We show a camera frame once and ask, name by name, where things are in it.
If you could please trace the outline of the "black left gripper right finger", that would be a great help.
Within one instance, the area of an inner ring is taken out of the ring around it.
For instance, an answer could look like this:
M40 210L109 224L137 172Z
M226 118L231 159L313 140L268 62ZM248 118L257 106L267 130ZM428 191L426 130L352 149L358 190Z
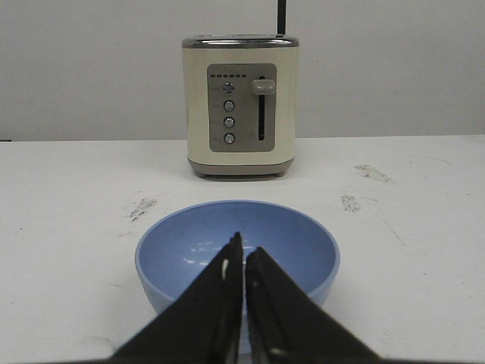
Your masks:
M381 358L311 301L261 247L246 260L254 363L379 363Z

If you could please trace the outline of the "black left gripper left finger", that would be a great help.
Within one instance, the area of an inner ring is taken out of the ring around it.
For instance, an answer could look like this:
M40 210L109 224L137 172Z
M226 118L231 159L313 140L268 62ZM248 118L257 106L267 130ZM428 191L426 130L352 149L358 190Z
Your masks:
M236 363L243 313L243 240L230 238L158 317L110 363Z

